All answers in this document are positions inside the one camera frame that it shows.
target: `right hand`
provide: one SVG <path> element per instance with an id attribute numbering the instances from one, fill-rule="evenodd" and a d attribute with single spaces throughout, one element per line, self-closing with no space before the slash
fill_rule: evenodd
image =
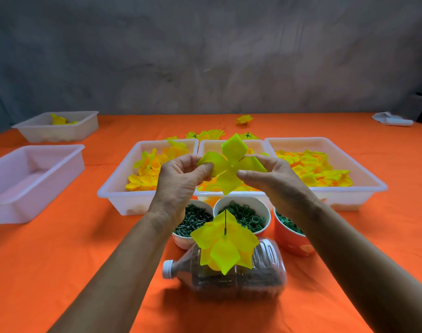
<path id="1" fill-rule="evenodd" d="M 255 156 L 268 173 L 239 170 L 237 176 L 247 185 L 263 191 L 277 211 L 298 222 L 320 200 L 291 169 L 277 157 Z"/>

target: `bottle cap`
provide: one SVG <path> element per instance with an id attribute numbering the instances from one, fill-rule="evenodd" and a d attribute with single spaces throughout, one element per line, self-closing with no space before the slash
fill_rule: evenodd
<path id="1" fill-rule="evenodd" d="M 163 262 L 163 278 L 164 279 L 172 279 L 172 273 L 171 273 L 171 269 L 172 269 L 172 263 L 174 263 L 173 259 L 170 259 L 169 261 L 164 261 Z"/>

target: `gray wall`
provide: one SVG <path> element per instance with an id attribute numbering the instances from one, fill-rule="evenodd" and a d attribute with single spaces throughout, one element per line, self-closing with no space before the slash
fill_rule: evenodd
<path id="1" fill-rule="evenodd" d="M 422 0 L 0 0 L 0 130 L 43 111 L 381 111 Z"/>

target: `fingernail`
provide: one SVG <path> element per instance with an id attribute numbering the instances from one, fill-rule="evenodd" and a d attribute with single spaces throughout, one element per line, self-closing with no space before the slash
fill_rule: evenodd
<path id="1" fill-rule="evenodd" d="M 240 179 L 245 178 L 245 177 L 246 177 L 246 170 L 238 170 L 238 171 L 237 171 L 237 176 L 238 176 Z"/>

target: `orange tablecloth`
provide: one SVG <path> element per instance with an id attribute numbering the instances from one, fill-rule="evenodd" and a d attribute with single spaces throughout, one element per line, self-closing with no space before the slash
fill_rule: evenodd
<path id="1" fill-rule="evenodd" d="M 0 225 L 0 333 L 52 325 L 140 218 L 119 215 L 97 190 L 136 142 L 190 130 L 329 138 L 388 184 L 359 212 L 342 215 L 422 282 L 422 125 L 384 126 L 371 114 L 256 114 L 237 127 L 236 117 L 99 116 L 100 128 L 82 142 L 86 170 L 32 222 Z M 18 131 L 3 133 L 0 157 L 24 145 Z M 170 239 L 162 262 L 182 254 Z M 261 302 L 200 303 L 177 280 L 163 280 L 160 264 L 132 332 L 370 332 L 317 255 L 282 255 L 286 291 Z"/>

